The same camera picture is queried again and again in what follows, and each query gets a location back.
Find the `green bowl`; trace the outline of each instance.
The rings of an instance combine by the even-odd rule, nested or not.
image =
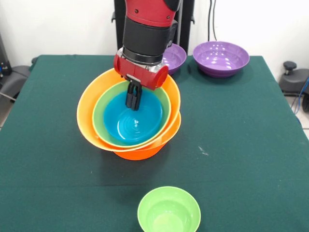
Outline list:
[[[196,232],[201,222],[196,200],[176,187],[148,192],[140,202],[137,216],[145,232]]]
[[[94,108],[94,111],[93,111],[93,114],[92,114],[93,127],[94,127],[94,129],[96,131],[96,134],[99,136],[99,138],[101,140],[103,140],[104,142],[110,144],[110,145],[121,147],[121,148],[138,147],[138,146],[141,146],[141,145],[146,144],[146,143],[150,142],[151,140],[153,140],[165,128],[166,124],[168,123],[170,114],[171,114],[171,103],[170,103],[170,100],[169,100],[169,96],[167,95],[165,90],[162,89],[162,88],[157,88],[155,91],[147,90],[147,91],[153,92],[159,98],[159,100],[160,100],[160,102],[162,104],[163,116],[162,116],[161,124],[159,126],[158,133],[155,134],[155,136],[153,136],[149,140],[147,140],[147,141],[145,141],[143,143],[140,143],[140,144],[136,144],[136,145],[125,144],[125,143],[117,140],[113,136],[111,136],[108,133],[108,131],[105,128],[105,126],[104,126],[104,122],[102,120],[102,117],[104,115],[104,111],[105,111],[105,108],[108,105],[108,103],[114,97],[116,97],[119,93],[121,93],[123,91],[126,91],[128,85],[129,85],[128,81],[123,81],[123,82],[121,82],[119,84],[116,84],[116,85],[112,86],[108,90],[106,90],[102,94],[102,96],[99,98],[99,100],[97,101],[97,103],[95,105],[95,108]]]

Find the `orange bowl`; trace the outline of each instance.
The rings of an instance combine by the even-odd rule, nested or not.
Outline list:
[[[151,156],[154,156],[156,153],[158,153],[161,150],[161,148],[163,148],[165,144],[167,144],[168,141],[171,140],[176,135],[176,133],[180,128],[181,122],[182,117],[180,115],[180,112],[178,112],[176,121],[174,122],[172,127],[166,132],[166,134],[162,136],[161,141],[156,141],[153,144],[150,144],[149,146],[136,151],[114,152],[114,153],[120,156],[121,158],[127,160],[143,160],[150,158]]]
[[[124,78],[115,71],[115,69],[110,69],[105,73],[101,74],[95,80],[93,80],[90,85],[83,92],[78,106],[77,106],[77,124],[86,140],[88,140],[94,146],[107,151],[113,152],[128,152],[138,150],[147,147],[154,143],[160,143],[162,145],[162,137],[169,131],[174,122],[176,121],[177,114],[180,109],[180,92],[175,81],[168,76],[162,88],[166,91],[171,102],[171,115],[169,121],[163,131],[152,141],[138,147],[134,148],[121,148],[117,146],[110,145],[102,141],[96,134],[92,126],[92,113],[96,102],[99,97],[113,85],[126,81]]]

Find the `stacked bowls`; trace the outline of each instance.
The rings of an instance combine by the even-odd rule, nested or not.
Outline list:
[[[139,110],[127,108],[128,85],[129,82],[124,81],[106,90],[97,101],[92,118],[100,139],[123,148],[150,142],[162,132],[171,113],[169,97],[162,88],[144,89]]]
[[[162,105],[163,108],[168,108],[170,112],[164,110],[166,118],[162,120],[163,123],[161,123],[159,131],[143,143],[126,145],[116,142],[110,135],[105,134],[106,137],[102,137],[102,133],[96,130],[94,126],[94,110],[100,100],[104,104],[111,100],[104,98],[105,93],[110,91],[111,88],[118,88],[118,92],[116,93],[120,93],[126,89],[127,85],[128,81],[121,78],[114,69],[97,77],[86,88],[80,98],[77,107],[77,124],[82,135],[94,146],[103,150],[112,151],[127,160],[143,160],[155,155],[179,130],[181,124],[181,115],[179,113],[181,103],[180,92],[175,81],[168,76],[161,87],[162,91],[160,96],[162,97],[164,95],[162,92],[167,94],[170,106],[166,107],[164,104]]]

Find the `white speck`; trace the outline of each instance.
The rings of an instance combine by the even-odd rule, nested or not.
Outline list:
[[[203,149],[203,148],[201,148],[200,146],[198,146],[198,148],[199,148],[199,150],[202,152],[202,154],[203,154],[203,155],[205,155],[205,156],[209,156],[209,154],[208,154],[208,153],[206,153],[206,152],[204,151],[204,149]]]

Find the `blue bowl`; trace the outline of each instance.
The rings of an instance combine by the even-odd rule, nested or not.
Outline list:
[[[139,110],[126,107],[126,91],[106,106],[103,120],[108,133],[128,145],[140,144],[155,136],[160,128],[163,108],[158,97],[144,90]]]

